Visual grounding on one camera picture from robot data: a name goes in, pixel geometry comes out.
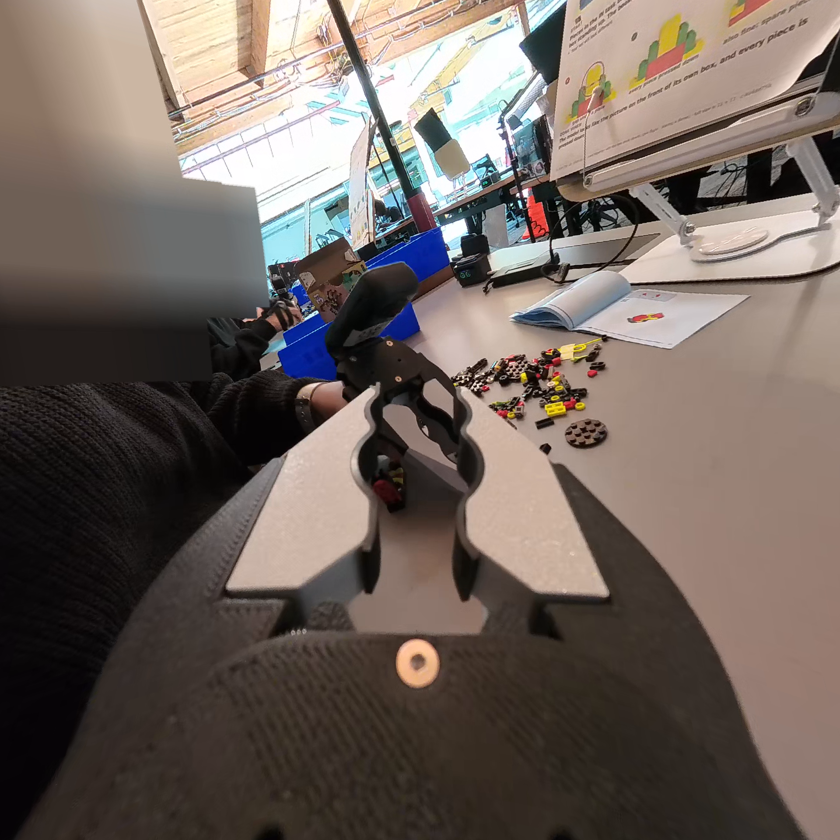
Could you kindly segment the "pile of lego pieces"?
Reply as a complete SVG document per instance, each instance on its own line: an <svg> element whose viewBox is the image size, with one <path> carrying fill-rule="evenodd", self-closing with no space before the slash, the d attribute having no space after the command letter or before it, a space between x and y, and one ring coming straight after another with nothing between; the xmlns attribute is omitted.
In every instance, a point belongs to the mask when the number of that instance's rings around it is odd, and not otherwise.
<svg viewBox="0 0 840 840"><path fill-rule="evenodd" d="M500 388L501 396L488 402L488 407L511 423L523 420L531 403L540 412L538 420L582 413L589 390L584 385L573 385L569 373L577 364L585 365L585 376L590 379L604 371L601 354L607 341L606 336L601 336L568 343L545 349L534 357L511 353L493 362L482 358L453 374L450 381L455 389L481 400Z"/></svg>

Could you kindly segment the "open lego instruction booklet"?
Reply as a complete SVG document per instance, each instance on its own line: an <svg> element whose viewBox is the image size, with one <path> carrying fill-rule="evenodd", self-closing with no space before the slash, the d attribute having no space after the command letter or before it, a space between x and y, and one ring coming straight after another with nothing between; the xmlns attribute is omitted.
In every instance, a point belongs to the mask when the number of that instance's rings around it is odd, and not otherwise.
<svg viewBox="0 0 840 840"><path fill-rule="evenodd" d="M633 287L622 274L605 269L513 312L509 320L672 350L748 299Z"/></svg>

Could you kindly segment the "colourful lego box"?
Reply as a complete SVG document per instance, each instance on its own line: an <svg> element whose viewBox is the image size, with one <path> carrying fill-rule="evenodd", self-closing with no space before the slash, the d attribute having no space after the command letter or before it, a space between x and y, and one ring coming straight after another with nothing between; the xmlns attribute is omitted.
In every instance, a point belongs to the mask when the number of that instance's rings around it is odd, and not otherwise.
<svg viewBox="0 0 840 840"><path fill-rule="evenodd" d="M300 259L299 281L326 323L335 320L366 265L343 236Z"/></svg>

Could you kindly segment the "background work desk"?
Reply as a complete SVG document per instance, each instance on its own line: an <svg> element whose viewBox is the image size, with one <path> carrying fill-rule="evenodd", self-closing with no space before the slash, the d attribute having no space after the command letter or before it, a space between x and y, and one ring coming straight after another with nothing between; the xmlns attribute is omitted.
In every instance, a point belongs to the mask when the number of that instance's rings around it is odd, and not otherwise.
<svg viewBox="0 0 840 840"><path fill-rule="evenodd" d="M498 182L459 197L452 203L434 210L433 213L437 225L441 228L486 214L498 206L504 206L515 214L521 214L522 205L528 203L528 195L533 195L535 201L551 202L560 198L557 185L547 175L530 176L523 172L514 175L508 172Z"/></svg>

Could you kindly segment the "black round lego plate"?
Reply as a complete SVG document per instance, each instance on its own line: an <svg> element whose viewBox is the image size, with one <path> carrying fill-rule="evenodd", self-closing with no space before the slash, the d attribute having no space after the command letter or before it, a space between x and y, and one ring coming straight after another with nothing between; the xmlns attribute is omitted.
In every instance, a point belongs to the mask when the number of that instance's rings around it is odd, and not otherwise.
<svg viewBox="0 0 840 840"><path fill-rule="evenodd" d="M572 422L564 431L565 442L576 449L588 449L603 444L608 437L606 425L589 417Z"/></svg>

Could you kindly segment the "person's left forearm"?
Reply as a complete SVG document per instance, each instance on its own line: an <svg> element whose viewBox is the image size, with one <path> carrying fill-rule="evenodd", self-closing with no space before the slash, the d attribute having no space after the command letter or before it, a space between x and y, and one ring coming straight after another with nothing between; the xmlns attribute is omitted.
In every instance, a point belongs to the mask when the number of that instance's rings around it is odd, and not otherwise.
<svg viewBox="0 0 840 840"><path fill-rule="evenodd" d="M263 371L246 379L213 379L205 410L216 430L247 466L285 454L320 424L310 410L310 394L323 380L294 379Z"/></svg>

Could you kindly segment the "blue plastic bin with label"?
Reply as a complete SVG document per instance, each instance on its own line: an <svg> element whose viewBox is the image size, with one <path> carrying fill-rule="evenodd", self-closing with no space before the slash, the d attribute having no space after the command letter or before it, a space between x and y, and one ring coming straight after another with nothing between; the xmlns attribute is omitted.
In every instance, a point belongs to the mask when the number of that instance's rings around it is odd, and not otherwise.
<svg viewBox="0 0 840 840"><path fill-rule="evenodd" d="M282 370L290 377L313 377L332 380L336 366L325 344L329 325L316 311L295 327L283 333L282 346L277 358ZM417 315L413 304L404 310L385 328L384 335L396 340L405 340L419 332Z"/></svg>

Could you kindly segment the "long black red yellow lego build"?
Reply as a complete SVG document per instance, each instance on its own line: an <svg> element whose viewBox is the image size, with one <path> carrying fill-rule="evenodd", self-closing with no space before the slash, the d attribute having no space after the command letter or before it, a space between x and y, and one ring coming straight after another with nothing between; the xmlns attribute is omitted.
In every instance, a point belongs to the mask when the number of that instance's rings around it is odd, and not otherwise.
<svg viewBox="0 0 840 840"><path fill-rule="evenodd" d="M398 512L406 506L406 473L398 459L379 455L371 480L375 495L391 512Z"/></svg>

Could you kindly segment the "white display board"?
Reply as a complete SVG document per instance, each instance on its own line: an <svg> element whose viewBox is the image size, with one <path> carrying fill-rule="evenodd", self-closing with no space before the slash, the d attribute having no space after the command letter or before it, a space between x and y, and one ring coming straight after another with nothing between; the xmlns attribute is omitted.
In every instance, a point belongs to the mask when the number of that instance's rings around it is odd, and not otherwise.
<svg viewBox="0 0 840 840"><path fill-rule="evenodd" d="M350 153L348 182L350 242L353 250L375 241L375 195L369 184L371 147L375 121L368 117Z"/></svg>

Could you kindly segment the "instruction sheet board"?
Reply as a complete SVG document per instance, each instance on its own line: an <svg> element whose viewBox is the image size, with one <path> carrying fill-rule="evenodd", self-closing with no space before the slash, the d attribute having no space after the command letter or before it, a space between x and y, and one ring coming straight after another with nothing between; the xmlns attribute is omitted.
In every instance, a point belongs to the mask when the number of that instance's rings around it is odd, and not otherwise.
<svg viewBox="0 0 840 840"><path fill-rule="evenodd" d="M838 1L564 7L550 180L572 201L838 128Z"/></svg>

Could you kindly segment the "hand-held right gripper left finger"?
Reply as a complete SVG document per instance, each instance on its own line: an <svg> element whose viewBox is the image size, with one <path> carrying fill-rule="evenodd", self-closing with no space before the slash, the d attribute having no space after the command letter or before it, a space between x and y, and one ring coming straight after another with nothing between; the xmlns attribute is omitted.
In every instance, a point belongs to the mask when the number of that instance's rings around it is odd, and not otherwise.
<svg viewBox="0 0 840 840"><path fill-rule="evenodd" d="M228 600L285 601L306 622L323 603L373 595L382 572L372 487L381 420L375 384L284 455L225 582Z"/></svg>

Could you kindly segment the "black flat device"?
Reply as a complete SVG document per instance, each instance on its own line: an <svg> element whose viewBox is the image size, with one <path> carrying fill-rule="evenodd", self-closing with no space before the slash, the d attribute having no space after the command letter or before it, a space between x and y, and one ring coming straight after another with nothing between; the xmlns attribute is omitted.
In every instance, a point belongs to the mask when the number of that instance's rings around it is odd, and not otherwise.
<svg viewBox="0 0 840 840"><path fill-rule="evenodd" d="M536 279L562 282L559 278L565 276L568 268L568 264L560 262L557 256L529 259L513 266L507 266L504 269L495 270L485 285L485 291Z"/></svg>

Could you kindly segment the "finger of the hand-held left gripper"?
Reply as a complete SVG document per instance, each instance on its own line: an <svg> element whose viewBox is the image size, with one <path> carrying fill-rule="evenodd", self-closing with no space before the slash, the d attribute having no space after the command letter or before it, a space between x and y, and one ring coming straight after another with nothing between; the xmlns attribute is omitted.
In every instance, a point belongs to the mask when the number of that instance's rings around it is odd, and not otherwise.
<svg viewBox="0 0 840 840"><path fill-rule="evenodd" d="M375 452L378 459L384 458L393 466L402 466L408 446L403 438L384 418L385 403L375 402Z"/></svg>
<svg viewBox="0 0 840 840"><path fill-rule="evenodd" d="M406 442L435 475L460 495L467 484L458 473L455 400L441 384L423 384L419 395L427 406L406 407Z"/></svg>

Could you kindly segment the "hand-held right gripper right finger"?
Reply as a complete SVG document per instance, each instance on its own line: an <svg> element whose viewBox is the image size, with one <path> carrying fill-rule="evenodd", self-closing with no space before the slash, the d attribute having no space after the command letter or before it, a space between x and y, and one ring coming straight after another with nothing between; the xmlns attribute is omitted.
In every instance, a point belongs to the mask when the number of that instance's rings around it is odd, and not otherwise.
<svg viewBox="0 0 840 840"><path fill-rule="evenodd" d="M539 627L553 606L608 606L611 593L550 457L471 392L457 390L453 580L475 603L474 635L512 620Z"/></svg>

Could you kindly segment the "black steel column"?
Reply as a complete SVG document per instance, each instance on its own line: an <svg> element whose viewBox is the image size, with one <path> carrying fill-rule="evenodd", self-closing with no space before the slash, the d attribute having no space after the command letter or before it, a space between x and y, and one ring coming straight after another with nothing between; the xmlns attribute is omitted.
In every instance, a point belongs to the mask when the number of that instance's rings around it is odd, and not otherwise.
<svg viewBox="0 0 840 840"><path fill-rule="evenodd" d="M382 110L382 105L378 98L375 85L371 79L368 67L362 58L361 50L355 40L349 19L343 10L341 1L328 1L327 3L329 11L339 31L343 46L360 82L364 97L371 109L371 115L375 120L376 128L379 130L380 136L385 145L385 150L388 154L389 160L391 161L395 176L400 183L405 199L408 202L411 202L411 200L413 200L418 194L418 190L411 181L402 155L398 150L397 143L393 138L392 131Z"/></svg>

